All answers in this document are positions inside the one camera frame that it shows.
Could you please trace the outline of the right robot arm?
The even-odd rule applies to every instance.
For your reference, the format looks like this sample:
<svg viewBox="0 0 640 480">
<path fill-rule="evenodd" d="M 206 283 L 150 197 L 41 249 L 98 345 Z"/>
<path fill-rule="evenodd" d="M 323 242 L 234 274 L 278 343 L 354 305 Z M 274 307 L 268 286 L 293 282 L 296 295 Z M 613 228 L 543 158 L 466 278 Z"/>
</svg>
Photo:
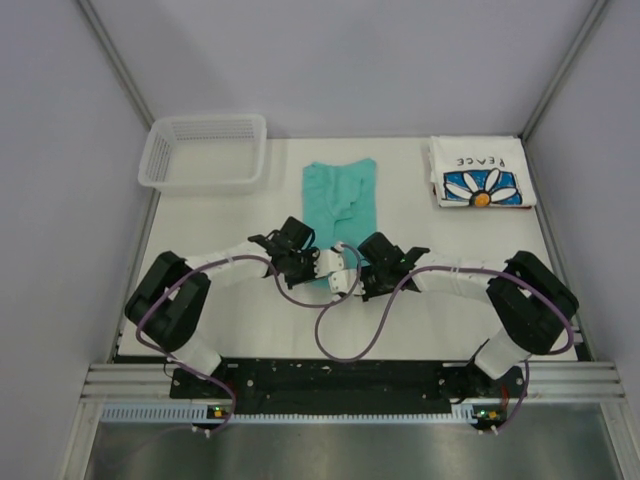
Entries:
<svg viewBox="0 0 640 480">
<path fill-rule="evenodd" d="M 504 263 L 465 261 L 426 247 L 404 252 L 376 232 L 358 247 L 368 262 L 361 273 L 362 298 L 401 291 L 442 293 L 493 307 L 501 328 L 470 360 L 466 380 L 476 394 L 498 389 L 512 367 L 532 356 L 555 355 L 565 333 L 573 345 L 570 320 L 579 309 L 574 293 L 533 253 L 520 250 Z"/>
</svg>

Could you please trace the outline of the teal t-shirt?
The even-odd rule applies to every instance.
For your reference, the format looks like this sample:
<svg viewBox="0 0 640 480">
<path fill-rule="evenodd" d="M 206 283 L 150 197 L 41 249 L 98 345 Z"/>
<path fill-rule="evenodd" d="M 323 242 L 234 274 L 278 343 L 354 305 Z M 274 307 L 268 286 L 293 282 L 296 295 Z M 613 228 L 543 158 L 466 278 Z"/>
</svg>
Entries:
<svg viewBox="0 0 640 480">
<path fill-rule="evenodd" d="M 314 162 L 303 168 L 303 223 L 321 250 L 338 242 L 353 248 L 377 231 L 377 164 L 371 158 L 337 166 Z"/>
</svg>

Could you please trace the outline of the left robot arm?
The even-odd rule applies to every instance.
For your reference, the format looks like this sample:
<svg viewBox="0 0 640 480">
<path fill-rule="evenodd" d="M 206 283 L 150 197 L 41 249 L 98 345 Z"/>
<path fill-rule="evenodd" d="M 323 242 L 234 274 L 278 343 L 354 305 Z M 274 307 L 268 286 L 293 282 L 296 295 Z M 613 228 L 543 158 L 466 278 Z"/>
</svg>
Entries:
<svg viewBox="0 0 640 480">
<path fill-rule="evenodd" d="M 210 292 L 242 282 L 282 275 L 288 288 L 316 278 L 320 250 L 314 230 L 294 217 L 266 235 L 257 234 L 226 250 L 181 257 L 159 254 L 124 307 L 144 344 L 193 369 L 192 384 L 205 396 L 226 387 L 221 355 L 199 326 Z"/>
</svg>

